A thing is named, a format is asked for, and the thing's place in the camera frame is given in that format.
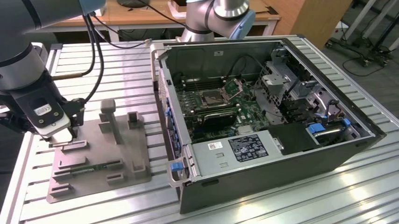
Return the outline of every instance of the aluminum extrusion table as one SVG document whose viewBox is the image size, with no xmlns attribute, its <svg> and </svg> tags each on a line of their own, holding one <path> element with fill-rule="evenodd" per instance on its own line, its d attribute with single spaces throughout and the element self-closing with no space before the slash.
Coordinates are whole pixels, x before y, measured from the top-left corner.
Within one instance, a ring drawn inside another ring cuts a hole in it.
<svg viewBox="0 0 399 224">
<path fill-rule="evenodd" d="M 152 180 L 148 183 L 49 204 L 45 201 L 53 150 L 25 134 L 0 223 L 390 223 L 399 220 L 399 121 L 354 84 L 316 47 L 285 36 L 388 134 L 377 145 L 354 155 L 332 172 L 234 201 L 178 214 L 176 190 L 168 185 L 166 153 L 150 80 L 149 49 L 116 49 L 102 44 L 102 83 L 86 104 L 85 119 L 94 119 L 100 100 L 116 100 L 116 114 L 144 116 Z M 50 74 L 84 71 L 90 63 L 89 44 L 69 44 L 49 52 Z M 57 82 L 68 98 L 84 97 L 93 87 L 94 71 L 80 79 Z"/>
</svg>

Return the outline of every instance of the wooden cabinet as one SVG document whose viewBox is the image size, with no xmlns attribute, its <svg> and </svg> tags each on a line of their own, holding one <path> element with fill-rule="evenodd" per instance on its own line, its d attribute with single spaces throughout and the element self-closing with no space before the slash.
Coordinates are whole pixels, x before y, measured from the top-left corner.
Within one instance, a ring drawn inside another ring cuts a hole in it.
<svg viewBox="0 0 399 224">
<path fill-rule="evenodd" d="M 265 0 L 281 19 L 273 35 L 302 34 L 322 48 L 350 0 Z"/>
</svg>

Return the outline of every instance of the circuit board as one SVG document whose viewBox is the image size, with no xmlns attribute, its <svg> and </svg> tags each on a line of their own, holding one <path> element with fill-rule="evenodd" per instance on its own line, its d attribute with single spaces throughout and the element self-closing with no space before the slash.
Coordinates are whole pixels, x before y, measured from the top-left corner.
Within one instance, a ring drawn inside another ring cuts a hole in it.
<svg viewBox="0 0 399 224">
<path fill-rule="evenodd" d="M 224 88 L 177 92 L 192 143 L 236 136 L 240 127 L 253 132 L 266 128 L 269 123 L 250 89 L 249 83 L 230 79 Z M 214 118 L 209 128 L 204 127 L 206 118 Z"/>
</svg>

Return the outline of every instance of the robotic arm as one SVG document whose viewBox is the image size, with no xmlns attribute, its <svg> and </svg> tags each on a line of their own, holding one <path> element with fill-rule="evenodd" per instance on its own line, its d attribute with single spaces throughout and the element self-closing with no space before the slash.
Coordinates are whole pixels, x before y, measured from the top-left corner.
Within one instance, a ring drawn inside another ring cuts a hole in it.
<svg viewBox="0 0 399 224">
<path fill-rule="evenodd" d="M 0 125 L 49 138 L 82 125 L 86 100 L 66 101 L 23 34 L 65 19 L 86 15 L 105 0 L 1 0 L 0 7 Z M 210 41 L 213 32 L 241 39 L 254 21 L 248 0 L 186 0 L 181 41 Z"/>
<path fill-rule="evenodd" d="M 61 97 L 23 34 L 85 15 L 104 4 L 105 0 L 1 0 L 0 102 L 9 112 L 0 115 L 0 123 L 14 131 L 49 138 L 77 122 L 73 115 L 82 112 L 85 103 Z"/>
<path fill-rule="evenodd" d="M 212 41 L 213 32 L 242 39 L 254 21 L 248 0 L 186 0 L 186 27 L 181 42 Z"/>
</svg>

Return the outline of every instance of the wooden desk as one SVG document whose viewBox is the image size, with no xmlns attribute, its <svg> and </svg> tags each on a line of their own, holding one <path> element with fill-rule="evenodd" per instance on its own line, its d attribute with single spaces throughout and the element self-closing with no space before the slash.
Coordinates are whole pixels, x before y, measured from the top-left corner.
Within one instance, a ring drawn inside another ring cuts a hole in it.
<svg viewBox="0 0 399 224">
<path fill-rule="evenodd" d="M 168 0 L 150 0 L 150 6 L 154 7 L 162 14 L 173 18 L 170 15 L 169 7 L 166 5 Z M 98 19 L 106 23 L 113 30 L 121 29 L 148 29 L 148 28 L 181 28 L 181 25 L 172 22 L 161 15 L 158 15 L 150 9 L 136 8 L 129 11 L 129 8 L 117 4 L 116 0 L 106 0 L 106 10 Z M 265 26 L 262 35 L 270 35 L 274 30 L 276 21 L 280 19 L 280 15 L 270 15 L 269 13 L 257 13 L 254 24 Z M 185 19 L 176 19 L 176 21 L 184 23 Z M 97 29 L 106 30 L 100 26 L 96 21 Z M 38 30 L 38 32 L 72 32 L 84 31 L 85 24 L 82 20 L 68 20 L 48 28 Z M 118 36 L 109 32 L 110 41 L 117 42 Z"/>
</svg>

